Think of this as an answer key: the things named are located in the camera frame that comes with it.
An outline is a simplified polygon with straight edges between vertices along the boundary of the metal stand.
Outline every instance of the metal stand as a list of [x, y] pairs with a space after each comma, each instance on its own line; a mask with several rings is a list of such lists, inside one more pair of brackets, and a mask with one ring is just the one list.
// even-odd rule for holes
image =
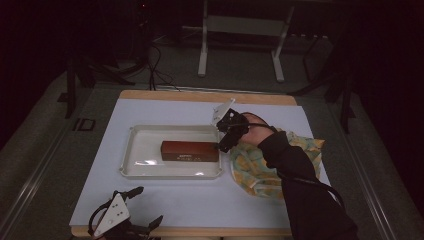
[[275, 77], [278, 82], [284, 81], [283, 70], [280, 62], [280, 53], [284, 41], [287, 37], [287, 31], [290, 26], [290, 21], [293, 16], [294, 6], [288, 10], [285, 21], [264, 20], [264, 19], [251, 19], [251, 18], [236, 18], [224, 17], [216, 15], [208, 15], [208, 0], [203, 1], [203, 34], [202, 34], [202, 48], [200, 51], [200, 61], [198, 76], [206, 76], [206, 65], [208, 58], [208, 44], [207, 37], [208, 31], [215, 32], [228, 32], [228, 33], [241, 33], [241, 34], [255, 34], [265, 36], [278, 36], [278, 46], [271, 52], [271, 57], [275, 70]]

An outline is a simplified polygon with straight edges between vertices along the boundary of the floor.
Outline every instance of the floor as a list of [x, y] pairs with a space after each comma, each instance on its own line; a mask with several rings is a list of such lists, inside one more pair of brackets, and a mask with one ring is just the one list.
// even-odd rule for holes
[[[150, 54], [150, 63], [152, 66], [156, 65], [156, 71], [152, 74], [148, 68], [145, 68], [123, 75], [128, 81], [134, 82], [134, 86], [122, 86], [106, 79], [99, 73], [95, 73], [97, 84], [94, 90], [106, 92], [110, 90], [110, 97], [112, 98], [116, 94], [116, 89], [151, 88], [153, 86], [150, 84], [152, 76], [154, 86], [157, 89], [166, 90], [246, 91], [284, 94], [309, 84], [302, 60], [311, 44], [310, 40], [295, 36], [287, 39], [281, 56], [286, 81], [277, 83], [270, 56], [270, 50], [274, 45], [268, 39], [259, 42], [259, 44], [258, 42], [253, 44], [252, 39], [240, 41], [240, 39], [233, 38], [230, 35], [217, 34], [212, 36], [207, 74], [203, 78], [197, 76], [200, 33], [196, 29], [186, 29], [183, 39], [182, 43], [177, 44], [166, 36], [157, 36], [154, 40], [157, 48], [151, 48]], [[322, 39], [307, 56], [306, 61], [312, 77], [322, 67], [330, 49], [331, 44]], [[120, 65], [122, 68], [126, 68], [131, 66], [132, 62], [120, 61]], [[327, 87], [324, 85], [308, 93], [306, 97], [322, 100]], [[81, 133], [72, 132], [70, 129], [81, 113], [90, 115], [90, 113], [84, 112], [84, 107], [92, 91], [93, 89], [80, 86], [77, 88], [77, 108], [70, 119], [65, 119], [66, 104], [57, 102], [59, 95], [66, 92], [66, 72], [63, 73], [46, 89], [25, 122], [0, 152], [0, 169], [6, 169], [2, 171], [0, 176], [2, 193], [0, 195], [0, 220], [13, 223], [5, 224], [3, 222], [0, 233], [7, 233], [7, 238], [2, 237], [1, 239], [28, 239], [30, 237], [35, 239], [64, 239], [70, 237], [69, 216], [72, 214], [78, 195], [69, 194], [68, 196], [67, 192], [78, 192], [78, 188], [83, 185], [85, 179], [67, 179], [68, 182], [75, 182], [75, 189], [69, 189], [69, 191], [61, 189], [55, 182], [64, 180], [57, 178], [57, 174], [54, 174], [55, 169], [62, 169], [65, 164], [71, 163], [56, 162], [52, 156], [75, 152], [80, 152], [81, 156], [95, 156], [95, 149], [64, 150], [60, 148], [64, 144], [71, 146], [72, 141], [85, 138], [85, 136], [79, 135]], [[109, 101], [106, 100], [104, 105], [113, 104]], [[102, 112], [103, 106], [101, 103], [98, 104], [98, 111]], [[360, 101], [357, 98], [355, 106], [360, 106]], [[105, 119], [107, 119], [107, 111], [105, 110], [103, 116]], [[358, 119], [353, 120], [353, 127], [372, 131], [372, 129], [367, 129], [369, 119], [360, 107], [355, 112]], [[93, 141], [101, 139], [102, 133], [96, 134], [98, 136], [93, 138]], [[74, 138], [66, 137], [69, 135], [74, 135]], [[381, 147], [378, 137], [368, 137], [367, 139], [367, 141], [372, 141], [375, 145]], [[367, 148], [361, 144], [363, 143], [357, 141], [357, 148], [363, 150]], [[85, 164], [85, 166], [73, 167], [89, 169], [90, 160], [87, 159]], [[21, 193], [27, 194], [28, 198], [18, 198]], [[411, 236], [419, 236], [422, 232], [417, 231], [416, 228], [422, 227], [420, 225], [422, 219], [414, 213], [414, 208], [409, 205], [410, 200], [407, 197], [404, 201], [408, 204], [403, 206], [402, 211], [410, 216], [410, 219], [405, 220], [404, 224], [411, 225], [408, 225], [413, 229], [409, 233]], [[61, 211], [50, 213], [50, 221], [40, 219], [40, 216], [45, 216], [44, 212], [49, 211], [49, 209], [61, 209]], [[45, 222], [48, 222], [45, 228], [40, 227], [40, 224]]]

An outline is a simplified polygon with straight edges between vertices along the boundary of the table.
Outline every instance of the table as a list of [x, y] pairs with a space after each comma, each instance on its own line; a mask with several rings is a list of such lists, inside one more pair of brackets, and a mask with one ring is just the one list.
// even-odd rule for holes
[[198, 75], [206, 75], [206, 64], [208, 57], [208, 31], [255, 34], [265, 36], [278, 36], [277, 47], [271, 51], [272, 62], [274, 66], [276, 80], [284, 81], [283, 70], [281, 68], [280, 53], [287, 36], [287, 30], [293, 16], [294, 6], [288, 8], [284, 21], [267, 19], [250, 19], [228, 16], [218, 16], [208, 14], [208, 0], [203, 1], [203, 25], [202, 25], [202, 48], [200, 52]]
[[[71, 219], [73, 235], [88, 236], [87, 226], [84, 226], [87, 223], [86, 219], [91, 215], [91, 211], [94, 211], [98, 205], [111, 196], [114, 190], [126, 191], [139, 185], [145, 187], [144, 193], [137, 197], [138, 200], [127, 201], [130, 213], [132, 213], [131, 219], [133, 224], [147, 225], [148, 222], [163, 214], [164, 221], [158, 229], [152, 232], [154, 236], [290, 235], [284, 202], [247, 195], [233, 182], [228, 162], [224, 161], [222, 176], [214, 180], [178, 180], [177, 183], [168, 180], [131, 181], [120, 176], [117, 171], [121, 162], [119, 158], [125, 149], [128, 127], [139, 123], [169, 123], [169, 118], [157, 118], [161, 116], [164, 107], [168, 110], [169, 115], [174, 116], [171, 122], [180, 124], [183, 122], [185, 124], [209, 122], [212, 116], [212, 106], [217, 106], [230, 98], [235, 98], [238, 103], [234, 106], [235, 110], [252, 109], [253, 112], [267, 119], [271, 125], [291, 129], [301, 136], [312, 137], [305, 113], [301, 107], [296, 106], [297, 103], [291, 96], [123, 91], [116, 103], [102, 144]], [[187, 104], [190, 104], [190, 109], [183, 108]], [[142, 112], [145, 113], [144, 117], [140, 117]], [[190, 113], [191, 115], [196, 114], [196, 118], [184, 117]], [[284, 124], [276, 125], [284, 116], [287, 118], [286, 121], [282, 121]], [[323, 166], [321, 181], [329, 184]], [[205, 202], [208, 203], [209, 208], [205, 208]], [[193, 209], [194, 214], [186, 214], [187, 218], [182, 216], [185, 212], [188, 213]], [[252, 219], [246, 221], [238, 219], [245, 219], [247, 216], [251, 216]]]

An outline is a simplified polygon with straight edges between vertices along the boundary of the black cable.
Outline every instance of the black cable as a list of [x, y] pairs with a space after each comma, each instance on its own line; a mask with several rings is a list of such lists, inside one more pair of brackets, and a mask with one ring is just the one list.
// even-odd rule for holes
[[110, 204], [112, 203], [112, 200], [109, 200], [108, 202], [102, 204], [100, 207], [98, 207], [96, 209], [96, 211], [93, 212], [93, 214], [91, 214], [90, 220], [88, 221], [88, 234], [90, 234], [90, 236], [93, 236], [94, 234], [94, 229], [93, 229], [93, 220], [96, 217], [96, 215], [103, 209], [107, 209]]
[[161, 53], [160, 49], [157, 48], [155, 45], [152, 44], [150, 47], [156, 49], [157, 52], [158, 52], [158, 54], [159, 54], [158, 59], [156, 60], [156, 63], [155, 63], [154, 66], [152, 66], [152, 64], [150, 63], [150, 61], [148, 61], [148, 65], [149, 65], [149, 68], [150, 68], [149, 89], [150, 90], [153, 89], [154, 91], [156, 91], [154, 74], [155, 74], [155, 71], [156, 71], [156, 67], [159, 64], [159, 60], [161, 59], [162, 53]]
[[324, 183], [320, 182], [319, 180], [314, 181], [314, 180], [305, 179], [303, 177], [294, 177], [294, 176], [288, 177], [288, 176], [282, 174], [281, 172], [277, 172], [277, 175], [280, 176], [282, 179], [285, 179], [285, 180], [315, 186], [315, 187], [324, 189], [324, 190], [332, 193], [336, 197], [336, 199], [335, 199], [336, 202], [343, 208], [343, 210], [346, 210], [342, 196], [334, 188], [328, 186], [327, 184], [324, 184]]

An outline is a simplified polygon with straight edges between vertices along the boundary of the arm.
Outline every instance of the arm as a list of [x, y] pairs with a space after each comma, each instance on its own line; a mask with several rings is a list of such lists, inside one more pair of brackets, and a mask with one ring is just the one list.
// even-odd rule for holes
[[[258, 122], [245, 115], [249, 122]], [[241, 141], [257, 145], [269, 167], [284, 175], [316, 180], [315, 171], [300, 147], [290, 146], [285, 132], [251, 127]], [[290, 226], [295, 239], [357, 239], [357, 227], [324, 189], [282, 179]]]

